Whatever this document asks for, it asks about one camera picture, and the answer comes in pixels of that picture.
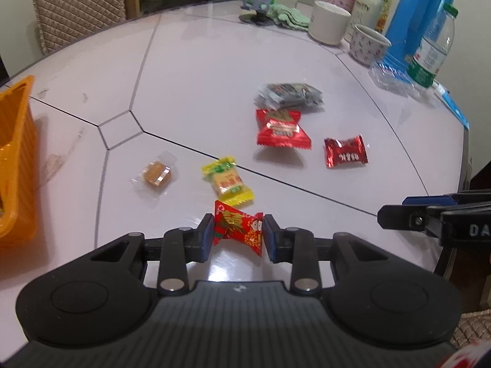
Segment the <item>red festive candy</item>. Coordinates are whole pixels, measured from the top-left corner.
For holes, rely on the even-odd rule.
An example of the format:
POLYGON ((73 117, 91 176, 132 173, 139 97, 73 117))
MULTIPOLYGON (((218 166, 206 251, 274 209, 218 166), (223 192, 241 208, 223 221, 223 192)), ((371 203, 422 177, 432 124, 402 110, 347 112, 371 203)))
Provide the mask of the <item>red festive candy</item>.
POLYGON ((219 200, 215 201, 213 245, 231 239, 248 245, 261 257, 263 217, 263 213, 250 215, 219 200))

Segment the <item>clear brown candy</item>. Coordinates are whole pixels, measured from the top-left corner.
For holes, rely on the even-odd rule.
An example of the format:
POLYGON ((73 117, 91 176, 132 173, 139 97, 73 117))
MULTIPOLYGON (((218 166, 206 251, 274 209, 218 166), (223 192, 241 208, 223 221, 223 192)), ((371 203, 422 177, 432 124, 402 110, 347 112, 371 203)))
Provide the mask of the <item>clear brown candy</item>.
POLYGON ((163 195, 178 178, 176 162, 173 154, 161 152, 131 180, 136 193, 143 198, 159 198, 163 195))

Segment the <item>yellow candy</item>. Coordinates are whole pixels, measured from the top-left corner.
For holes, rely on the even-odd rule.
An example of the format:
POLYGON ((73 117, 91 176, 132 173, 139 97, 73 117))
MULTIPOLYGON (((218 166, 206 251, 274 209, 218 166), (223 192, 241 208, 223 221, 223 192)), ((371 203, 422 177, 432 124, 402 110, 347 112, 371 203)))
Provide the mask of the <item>yellow candy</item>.
POLYGON ((225 156, 201 167, 203 176, 210 182, 217 198, 230 206, 250 204, 255 196, 237 171, 235 158, 225 156))

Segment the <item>dark red foil candy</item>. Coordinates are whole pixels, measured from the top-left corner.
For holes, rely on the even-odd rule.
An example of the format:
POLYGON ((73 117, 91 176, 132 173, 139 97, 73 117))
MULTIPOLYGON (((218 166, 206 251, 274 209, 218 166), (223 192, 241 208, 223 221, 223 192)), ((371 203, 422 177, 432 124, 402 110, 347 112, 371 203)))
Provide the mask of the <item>dark red foil candy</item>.
POLYGON ((362 135, 347 140, 326 138, 325 164, 329 169, 340 164, 368 164, 365 142, 362 135))

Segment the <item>red gold date packet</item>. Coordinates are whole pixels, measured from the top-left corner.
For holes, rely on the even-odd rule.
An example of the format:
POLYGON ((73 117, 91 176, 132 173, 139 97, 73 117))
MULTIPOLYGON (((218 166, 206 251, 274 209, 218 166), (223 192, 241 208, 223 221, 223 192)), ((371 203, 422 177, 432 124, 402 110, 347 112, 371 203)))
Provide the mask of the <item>red gold date packet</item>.
POLYGON ((311 138, 300 127, 299 110, 257 109, 256 119, 260 125, 256 144, 267 147, 310 150, 311 138))

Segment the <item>grey clear snack packet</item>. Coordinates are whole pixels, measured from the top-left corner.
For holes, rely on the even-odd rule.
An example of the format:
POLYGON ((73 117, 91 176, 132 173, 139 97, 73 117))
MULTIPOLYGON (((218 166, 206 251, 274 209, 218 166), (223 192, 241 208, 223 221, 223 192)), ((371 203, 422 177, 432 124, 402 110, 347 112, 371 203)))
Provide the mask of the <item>grey clear snack packet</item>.
POLYGON ((272 110, 303 109, 322 105, 323 94, 305 83, 269 83, 260 88, 255 102, 272 110))

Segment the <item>blue flat card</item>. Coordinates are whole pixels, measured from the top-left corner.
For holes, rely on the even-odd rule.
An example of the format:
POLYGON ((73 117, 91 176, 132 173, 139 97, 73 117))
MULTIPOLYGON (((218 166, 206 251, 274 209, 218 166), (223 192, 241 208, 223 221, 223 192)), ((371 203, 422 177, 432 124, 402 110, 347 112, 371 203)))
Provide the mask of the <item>blue flat card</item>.
POLYGON ((445 104, 445 106, 452 112, 454 117, 463 125, 464 129, 469 130, 469 121, 465 117, 462 110, 459 109, 452 96, 450 96, 448 90, 438 82, 434 82, 432 84, 432 88, 434 90, 435 96, 437 96, 437 98, 439 98, 441 102, 445 104))

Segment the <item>quilted beige chair near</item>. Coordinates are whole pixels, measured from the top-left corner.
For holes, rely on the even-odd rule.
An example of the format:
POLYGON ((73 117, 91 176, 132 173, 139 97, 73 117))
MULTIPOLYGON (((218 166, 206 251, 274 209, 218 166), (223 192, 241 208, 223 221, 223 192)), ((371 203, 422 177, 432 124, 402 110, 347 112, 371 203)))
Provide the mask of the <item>quilted beige chair near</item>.
POLYGON ((491 339, 491 310, 468 312, 461 315, 451 343, 462 349, 475 341, 491 339))

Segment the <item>quilted beige chair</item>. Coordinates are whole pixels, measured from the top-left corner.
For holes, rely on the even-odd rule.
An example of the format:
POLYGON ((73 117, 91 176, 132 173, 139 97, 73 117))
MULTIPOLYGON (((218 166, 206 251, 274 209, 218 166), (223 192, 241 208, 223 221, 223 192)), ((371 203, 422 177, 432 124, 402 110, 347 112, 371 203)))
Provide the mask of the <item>quilted beige chair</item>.
POLYGON ((126 19, 124 0, 33 0, 33 8, 45 55, 126 19))
POLYGON ((461 315, 451 343, 462 349, 475 341, 491 339, 491 310, 468 312, 461 315))

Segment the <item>clear plastic toothpick box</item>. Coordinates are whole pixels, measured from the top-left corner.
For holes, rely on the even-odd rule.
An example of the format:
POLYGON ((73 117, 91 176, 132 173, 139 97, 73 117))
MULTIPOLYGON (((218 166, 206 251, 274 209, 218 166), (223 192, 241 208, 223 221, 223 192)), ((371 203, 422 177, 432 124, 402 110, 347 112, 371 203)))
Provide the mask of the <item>clear plastic toothpick box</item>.
POLYGON ((426 90, 412 82, 403 71, 399 71, 381 61, 371 64, 369 76, 378 88, 400 96, 411 96, 419 99, 427 93, 426 90))

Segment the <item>patterned ceramic cup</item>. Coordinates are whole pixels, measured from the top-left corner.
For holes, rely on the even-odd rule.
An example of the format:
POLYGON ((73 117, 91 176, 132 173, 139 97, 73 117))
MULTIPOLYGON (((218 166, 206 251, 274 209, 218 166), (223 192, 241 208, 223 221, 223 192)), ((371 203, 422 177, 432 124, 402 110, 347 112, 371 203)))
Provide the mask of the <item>patterned ceramic cup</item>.
POLYGON ((369 67, 373 62, 381 61, 391 41, 372 28, 356 24, 350 40, 349 54, 360 64, 369 67))

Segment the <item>clear water bottle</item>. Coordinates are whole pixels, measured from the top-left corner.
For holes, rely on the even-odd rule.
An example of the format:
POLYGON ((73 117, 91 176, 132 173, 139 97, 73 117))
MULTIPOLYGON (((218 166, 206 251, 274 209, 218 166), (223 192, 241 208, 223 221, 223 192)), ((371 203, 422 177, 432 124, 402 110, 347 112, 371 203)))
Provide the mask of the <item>clear water bottle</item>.
POLYGON ((417 87, 428 89, 434 83, 452 48, 457 16, 458 9, 446 2, 425 30, 406 70, 417 87))

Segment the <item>orange plastic tray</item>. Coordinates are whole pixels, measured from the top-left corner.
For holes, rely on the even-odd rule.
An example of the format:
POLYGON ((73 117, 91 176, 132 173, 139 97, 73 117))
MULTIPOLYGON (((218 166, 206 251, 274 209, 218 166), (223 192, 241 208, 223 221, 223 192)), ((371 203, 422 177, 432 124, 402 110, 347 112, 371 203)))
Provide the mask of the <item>orange plastic tray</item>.
POLYGON ((37 128, 26 76, 1 93, 1 248, 17 247, 37 231, 37 128))

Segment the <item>white miffy flask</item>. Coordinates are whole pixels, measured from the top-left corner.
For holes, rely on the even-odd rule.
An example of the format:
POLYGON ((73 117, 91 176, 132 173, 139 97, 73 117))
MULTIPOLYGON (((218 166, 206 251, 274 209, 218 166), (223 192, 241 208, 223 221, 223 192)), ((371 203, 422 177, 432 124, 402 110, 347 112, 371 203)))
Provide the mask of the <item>white miffy flask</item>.
POLYGON ((356 24, 375 29, 381 9, 382 0, 355 0, 344 39, 350 42, 356 24))

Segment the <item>white ceramic mug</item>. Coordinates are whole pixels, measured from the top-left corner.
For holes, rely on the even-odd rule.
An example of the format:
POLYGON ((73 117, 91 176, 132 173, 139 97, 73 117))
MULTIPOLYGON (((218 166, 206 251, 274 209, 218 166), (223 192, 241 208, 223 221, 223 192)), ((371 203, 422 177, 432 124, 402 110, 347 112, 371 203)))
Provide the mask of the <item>white ceramic mug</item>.
POLYGON ((308 34, 317 42, 337 46, 344 38, 351 14, 332 3, 315 0, 308 34))

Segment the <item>blue thermos jug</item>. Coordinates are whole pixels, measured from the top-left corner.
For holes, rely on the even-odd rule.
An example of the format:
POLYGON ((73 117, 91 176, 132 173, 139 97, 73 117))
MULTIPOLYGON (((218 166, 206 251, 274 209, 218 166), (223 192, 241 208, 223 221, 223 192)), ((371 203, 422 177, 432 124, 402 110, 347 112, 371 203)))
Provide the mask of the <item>blue thermos jug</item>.
POLYGON ((400 0, 385 36, 391 41, 383 62, 405 71, 426 28, 446 3, 454 0, 400 0))

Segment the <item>green folded cloth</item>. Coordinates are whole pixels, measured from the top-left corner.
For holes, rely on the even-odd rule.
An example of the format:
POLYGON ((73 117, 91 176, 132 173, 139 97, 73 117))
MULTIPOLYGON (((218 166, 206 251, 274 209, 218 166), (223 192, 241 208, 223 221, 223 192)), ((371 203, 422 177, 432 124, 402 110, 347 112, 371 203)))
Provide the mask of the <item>green folded cloth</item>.
POLYGON ((310 18, 302 14, 297 8, 289 8, 282 4, 272 4, 267 16, 276 26, 295 31, 307 32, 310 18))

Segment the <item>grey phone stand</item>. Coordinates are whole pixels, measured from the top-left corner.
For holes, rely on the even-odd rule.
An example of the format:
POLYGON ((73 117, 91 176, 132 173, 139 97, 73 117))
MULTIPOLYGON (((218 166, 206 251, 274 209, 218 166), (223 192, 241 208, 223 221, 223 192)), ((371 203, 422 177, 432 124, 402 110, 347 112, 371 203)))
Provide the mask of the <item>grey phone stand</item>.
POLYGON ((242 10, 251 11, 251 13, 241 14, 239 19, 244 23, 255 24, 259 27, 267 27, 274 24, 274 21, 268 17, 270 5, 273 0, 242 0, 242 10))

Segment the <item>quilted beige chair back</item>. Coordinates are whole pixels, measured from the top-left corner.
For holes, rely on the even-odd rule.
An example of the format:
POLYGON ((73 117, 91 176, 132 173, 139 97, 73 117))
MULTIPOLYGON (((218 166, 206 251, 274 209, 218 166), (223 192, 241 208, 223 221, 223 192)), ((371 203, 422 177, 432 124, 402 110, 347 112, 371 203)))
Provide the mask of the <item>quilted beige chair back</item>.
POLYGON ((33 8, 45 55, 126 19, 124 0, 33 0, 33 8))

